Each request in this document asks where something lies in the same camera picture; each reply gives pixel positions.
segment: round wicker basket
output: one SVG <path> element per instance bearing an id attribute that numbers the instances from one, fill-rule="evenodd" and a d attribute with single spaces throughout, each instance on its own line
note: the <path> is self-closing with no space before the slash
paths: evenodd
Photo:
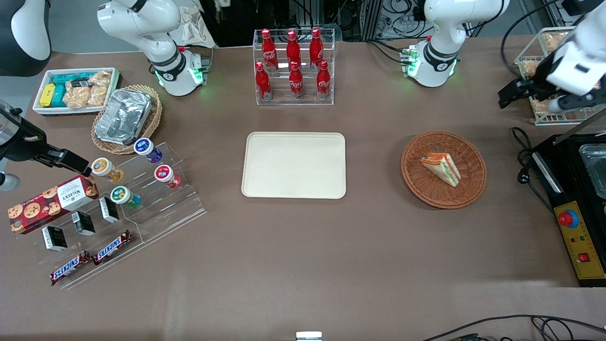
<path id="1" fill-rule="evenodd" d="M 156 130 L 156 128 L 158 128 L 158 126 L 160 125 L 160 117 L 162 116 L 162 103 L 160 103 L 160 99 L 158 98 L 158 93 L 151 87 L 142 86 L 142 85 L 127 86 L 127 87 L 124 87 L 124 89 L 145 92 L 146 94 L 150 95 L 151 98 L 153 99 L 153 105 L 151 107 L 151 112 L 147 116 L 145 124 L 143 125 L 143 128 L 141 129 L 142 133 L 140 136 L 140 137 L 150 138 L 152 136 L 153 132 Z M 101 111 L 95 118 L 95 122 L 93 123 L 93 128 L 90 132 L 91 136 L 93 137 L 93 142 L 95 143 L 95 146 L 99 147 L 99 149 L 101 149 L 101 150 L 104 150 L 106 152 L 110 152 L 110 153 L 116 154 L 116 155 L 127 155 L 127 154 L 134 153 L 135 151 L 133 150 L 133 146 L 123 146 L 123 145 L 117 144 L 117 143 L 101 141 L 95 136 L 95 126 L 97 125 L 97 122 L 99 122 L 99 119 L 101 119 L 101 116 L 103 116 L 104 112 L 105 112 L 105 107 L 103 107 L 103 109 L 101 109 Z"/>
<path id="2" fill-rule="evenodd" d="M 419 162 L 429 152 L 450 154 L 461 173 L 456 187 L 442 181 Z M 468 206 L 486 187 L 486 164 L 482 155 L 469 141 L 450 132 L 435 130 L 416 136 L 404 149 L 400 166 L 412 193 L 437 208 Z"/>

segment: walkers cookie box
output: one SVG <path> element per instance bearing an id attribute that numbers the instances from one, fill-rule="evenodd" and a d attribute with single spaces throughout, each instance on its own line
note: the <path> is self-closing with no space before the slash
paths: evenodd
<path id="1" fill-rule="evenodd" d="M 78 175 L 9 208 L 10 229 L 14 233 L 28 234 L 97 198 L 99 191 L 95 179 Z"/>

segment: coca-cola bottle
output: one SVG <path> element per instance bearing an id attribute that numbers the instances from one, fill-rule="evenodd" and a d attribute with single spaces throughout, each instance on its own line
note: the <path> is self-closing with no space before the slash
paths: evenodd
<path id="1" fill-rule="evenodd" d="M 261 31 L 263 37 L 263 59 L 265 60 L 265 69 L 269 73 L 275 73 L 278 71 L 278 54 L 276 53 L 276 45 L 271 40 L 269 29 L 263 29 Z"/>
<path id="2" fill-rule="evenodd" d="M 301 64 L 297 61 L 290 62 L 290 92 L 293 100 L 303 98 L 303 74 L 301 73 Z"/>
<path id="3" fill-rule="evenodd" d="M 297 33 L 294 30 L 288 31 L 288 44 L 286 44 L 286 57 L 288 57 L 288 66 L 296 61 L 301 65 L 301 48 L 297 42 Z"/>
<path id="4" fill-rule="evenodd" d="M 318 72 L 320 68 L 320 62 L 324 60 L 324 45 L 320 39 L 320 29 L 315 28 L 311 30 L 311 43 L 309 44 L 309 67 L 311 71 Z"/>
<path id="5" fill-rule="evenodd" d="M 263 63 L 260 61 L 255 63 L 255 70 L 255 82 L 257 83 L 257 89 L 259 90 L 259 97 L 264 101 L 269 101 L 273 98 L 271 84 L 269 83 L 269 75 L 265 72 Z"/>
<path id="6" fill-rule="evenodd" d="M 328 73 L 328 62 L 325 60 L 320 62 L 316 84 L 318 85 L 318 99 L 327 100 L 330 97 L 330 73 Z"/>

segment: table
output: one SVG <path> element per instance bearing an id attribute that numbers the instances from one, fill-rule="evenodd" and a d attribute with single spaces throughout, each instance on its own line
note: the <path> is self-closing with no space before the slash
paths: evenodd
<path id="1" fill-rule="evenodd" d="M 512 37 L 510 59 L 529 39 Z M 158 86 L 141 53 L 53 54 L 49 69 L 112 66 L 124 86 L 159 92 L 164 114 L 153 139 L 185 159 L 208 213 L 69 291 L 49 286 L 50 270 L 5 226 L 2 339 L 293 340 L 296 331 L 320 330 L 330 341 L 421 340 L 523 312 L 604 325 L 606 289 L 576 287 L 553 217 L 516 181 L 520 147 L 509 128 L 523 127 L 534 144 L 565 128 L 530 125 L 527 101 L 499 110 L 496 93 L 512 79 L 499 43 L 469 39 L 455 74 L 436 89 L 403 79 L 372 46 L 340 43 L 335 105 L 318 108 L 258 107 L 250 48 L 216 51 L 208 86 L 182 98 Z M 88 160 L 128 158 L 93 145 L 93 116 L 44 118 L 29 110 L 27 118 L 52 144 Z M 486 190 L 465 209 L 429 207 L 402 179 L 405 145 L 435 129 L 466 137 L 486 162 Z M 244 147 L 254 131 L 342 133 L 345 197 L 243 196 Z M 22 186 L 1 194 L 0 212 L 72 176 L 33 162 L 7 171 Z M 538 337 L 526 320 L 469 331 Z"/>

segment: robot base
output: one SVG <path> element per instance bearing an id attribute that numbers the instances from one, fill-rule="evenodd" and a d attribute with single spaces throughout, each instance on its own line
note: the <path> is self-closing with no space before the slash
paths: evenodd
<path id="1" fill-rule="evenodd" d="M 402 51 L 401 60 L 408 64 L 402 66 L 402 69 L 404 76 L 415 79 L 419 84 L 426 87 L 438 87 L 446 83 L 448 77 L 454 73 L 456 60 L 450 65 L 439 64 L 437 68 L 440 71 L 436 71 L 423 53 L 427 44 L 427 41 L 422 41 Z"/>
<path id="2" fill-rule="evenodd" d="M 185 56 L 185 68 L 177 75 L 175 80 L 167 81 L 162 79 L 156 72 L 160 85 L 173 96 L 185 96 L 201 86 L 204 82 L 202 58 L 200 54 L 192 53 L 189 50 L 182 53 Z"/>

